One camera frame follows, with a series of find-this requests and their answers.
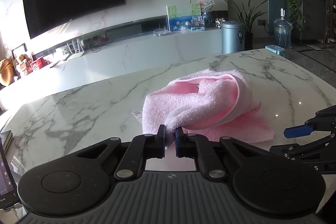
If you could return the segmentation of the lotus painting canvas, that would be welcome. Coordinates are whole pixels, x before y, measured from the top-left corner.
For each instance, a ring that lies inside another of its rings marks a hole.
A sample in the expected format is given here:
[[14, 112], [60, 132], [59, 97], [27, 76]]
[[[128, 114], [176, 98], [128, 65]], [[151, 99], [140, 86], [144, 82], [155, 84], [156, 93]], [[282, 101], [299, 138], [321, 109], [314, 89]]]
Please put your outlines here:
[[168, 28], [172, 32], [191, 30], [190, 21], [193, 16], [202, 16], [199, 3], [186, 5], [167, 5]]

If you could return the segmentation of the grey pedal trash bin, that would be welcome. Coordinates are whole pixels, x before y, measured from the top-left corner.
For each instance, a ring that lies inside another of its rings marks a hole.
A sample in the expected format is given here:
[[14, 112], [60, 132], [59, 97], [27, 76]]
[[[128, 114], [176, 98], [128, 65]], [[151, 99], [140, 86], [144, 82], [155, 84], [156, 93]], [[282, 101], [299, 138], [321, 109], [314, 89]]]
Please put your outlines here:
[[237, 21], [224, 21], [221, 24], [222, 53], [235, 53], [245, 49], [245, 24]]

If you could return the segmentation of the pink terry towel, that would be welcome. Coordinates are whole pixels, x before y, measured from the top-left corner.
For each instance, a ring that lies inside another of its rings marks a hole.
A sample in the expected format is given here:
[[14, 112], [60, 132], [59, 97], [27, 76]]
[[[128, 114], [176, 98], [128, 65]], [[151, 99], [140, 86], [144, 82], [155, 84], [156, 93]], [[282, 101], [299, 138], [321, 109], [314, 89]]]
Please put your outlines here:
[[185, 134], [205, 135], [211, 141], [223, 136], [246, 143], [275, 138], [264, 117], [261, 102], [237, 70], [205, 69], [169, 84], [146, 96], [142, 108], [142, 131], [154, 134], [166, 126], [166, 144], [174, 142], [175, 129]]

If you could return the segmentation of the dark side cabinet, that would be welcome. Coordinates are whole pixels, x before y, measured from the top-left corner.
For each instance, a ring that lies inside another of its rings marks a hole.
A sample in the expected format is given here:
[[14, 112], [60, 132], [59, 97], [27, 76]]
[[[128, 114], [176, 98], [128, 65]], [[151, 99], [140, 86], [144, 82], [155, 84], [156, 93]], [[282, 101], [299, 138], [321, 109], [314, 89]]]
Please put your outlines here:
[[302, 0], [300, 11], [305, 21], [298, 21], [302, 30], [293, 29], [293, 37], [298, 42], [306, 40], [319, 40], [325, 37], [326, 32], [326, 1]]

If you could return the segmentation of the red gift box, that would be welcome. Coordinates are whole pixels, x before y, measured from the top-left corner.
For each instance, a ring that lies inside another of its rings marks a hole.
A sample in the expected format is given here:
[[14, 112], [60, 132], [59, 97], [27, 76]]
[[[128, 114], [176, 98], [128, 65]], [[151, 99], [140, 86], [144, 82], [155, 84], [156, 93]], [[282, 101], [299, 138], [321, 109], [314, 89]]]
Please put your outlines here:
[[38, 71], [39, 69], [44, 68], [45, 66], [51, 64], [51, 61], [45, 59], [43, 56], [39, 57], [30, 64], [30, 67], [33, 71]]

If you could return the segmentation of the small photo box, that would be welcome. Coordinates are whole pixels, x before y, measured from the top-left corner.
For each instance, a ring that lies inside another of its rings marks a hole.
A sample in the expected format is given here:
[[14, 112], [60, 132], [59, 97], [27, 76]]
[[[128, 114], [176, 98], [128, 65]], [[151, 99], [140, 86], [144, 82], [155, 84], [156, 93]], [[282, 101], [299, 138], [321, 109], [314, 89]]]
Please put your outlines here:
[[192, 31], [204, 31], [205, 30], [205, 20], [202, 16], [193, 16], [190, 21], [190, 26]]

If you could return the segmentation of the white marble tv console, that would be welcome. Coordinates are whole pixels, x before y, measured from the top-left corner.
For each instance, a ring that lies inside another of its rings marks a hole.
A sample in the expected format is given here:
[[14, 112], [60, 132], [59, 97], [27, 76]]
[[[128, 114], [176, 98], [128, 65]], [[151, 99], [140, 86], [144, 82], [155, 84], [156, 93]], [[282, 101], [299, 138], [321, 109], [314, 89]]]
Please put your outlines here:
[[87, 51], [17, 80], [1, 90], [1, 109], [9, 110], [40, 98], [97, 81], [149, 68], [184, 63], [222, 52], [220, 30], [140, 36]]

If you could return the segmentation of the round paper fan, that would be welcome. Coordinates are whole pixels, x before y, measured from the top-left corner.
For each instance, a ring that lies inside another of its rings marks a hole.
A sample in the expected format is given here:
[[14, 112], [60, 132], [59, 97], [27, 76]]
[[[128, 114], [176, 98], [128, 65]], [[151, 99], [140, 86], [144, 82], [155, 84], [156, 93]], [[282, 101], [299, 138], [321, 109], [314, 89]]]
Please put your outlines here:
[[215, 7], [214, 0], [198, 0], [201, 12], [210, 12]]

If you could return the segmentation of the light blue plastic stool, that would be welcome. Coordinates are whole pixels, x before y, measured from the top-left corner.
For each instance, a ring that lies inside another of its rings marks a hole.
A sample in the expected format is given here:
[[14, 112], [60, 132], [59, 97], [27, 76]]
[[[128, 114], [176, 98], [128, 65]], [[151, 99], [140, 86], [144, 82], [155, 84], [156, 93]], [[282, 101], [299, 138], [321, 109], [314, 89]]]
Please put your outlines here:
[[285, 49], [277, 46], [277, 45], [267, 45], [265, 46], [266, 50], [271, 51], [272, 53], [275, 53], [276, 55], [279, 55], [281, 57], [285, 57]]

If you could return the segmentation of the smartphone on stand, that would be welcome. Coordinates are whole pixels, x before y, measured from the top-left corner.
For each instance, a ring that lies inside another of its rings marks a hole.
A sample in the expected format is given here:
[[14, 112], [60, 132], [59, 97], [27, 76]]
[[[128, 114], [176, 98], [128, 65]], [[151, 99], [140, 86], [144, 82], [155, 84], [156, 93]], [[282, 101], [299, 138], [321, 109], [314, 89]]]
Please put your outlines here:
[[14, 207], [15, 204], [19, 203], [20, 200], [17, 194], [17, 184], [11, 173], [9, 162], [7, 161], [6, 151], [9, 148], [9, 144], [13, 137], [11, 131], [5, 131], [1, 133], [1, 157], [0, 157], [0, 168], [1, 168], [1, 184], [0, 184], [0, 195], [1, 195], [1, 210], [9, 210]]

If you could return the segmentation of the potted long-leaf plant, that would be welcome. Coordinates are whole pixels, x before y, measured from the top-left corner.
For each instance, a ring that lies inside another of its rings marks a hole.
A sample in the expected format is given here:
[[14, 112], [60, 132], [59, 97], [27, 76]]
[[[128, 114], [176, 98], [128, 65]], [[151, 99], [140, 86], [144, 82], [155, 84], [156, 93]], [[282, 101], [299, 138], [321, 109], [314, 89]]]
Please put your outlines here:
[[248, 0], [246, 4], [241, 3], [241, 8], [233, 0], [224, 0], [224, 2], [234, 10], [238, 20], [245, 25], [245, 50], [253, 48], [253, 24], [260, 16], [266, 14], [266, 11], [261, 11], [260, 7], [268, 2], [264, 0], [258, 5], [252, 5], [252, 0]]

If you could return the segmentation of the golden round ornament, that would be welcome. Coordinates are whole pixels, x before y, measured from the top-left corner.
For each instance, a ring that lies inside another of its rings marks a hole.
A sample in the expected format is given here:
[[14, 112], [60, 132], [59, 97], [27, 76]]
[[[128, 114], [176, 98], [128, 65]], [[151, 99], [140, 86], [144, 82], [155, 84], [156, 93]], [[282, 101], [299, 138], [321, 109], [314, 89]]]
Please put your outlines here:
[[0, 83], [9, 86], [14, 80], [14, 70], [10, 59], [3, 59], [0, 63]]

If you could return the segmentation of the blue water jug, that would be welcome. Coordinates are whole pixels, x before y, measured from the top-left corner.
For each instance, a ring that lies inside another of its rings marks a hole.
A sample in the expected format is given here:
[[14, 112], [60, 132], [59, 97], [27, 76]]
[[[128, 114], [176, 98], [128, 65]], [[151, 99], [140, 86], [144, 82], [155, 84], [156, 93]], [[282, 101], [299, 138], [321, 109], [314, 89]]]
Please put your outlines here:
[[280, 17], [274, 20], [273, 27], [277, 45], [286, 50], [290, 49], [293, 26], [285, 18], [285, 9], [281, 8]]

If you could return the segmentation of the white wifi router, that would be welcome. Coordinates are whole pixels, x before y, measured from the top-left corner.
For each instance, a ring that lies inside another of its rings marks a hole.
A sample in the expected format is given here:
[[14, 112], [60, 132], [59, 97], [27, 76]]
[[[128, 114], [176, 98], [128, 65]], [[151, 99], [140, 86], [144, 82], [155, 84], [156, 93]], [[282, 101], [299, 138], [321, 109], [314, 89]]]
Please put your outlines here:
[[73, 40], [71, 43], [67, 43], [68, 50], [70, 52], [67, 60], [76, 59], [84, 54], [84, 46], [80, 39]]

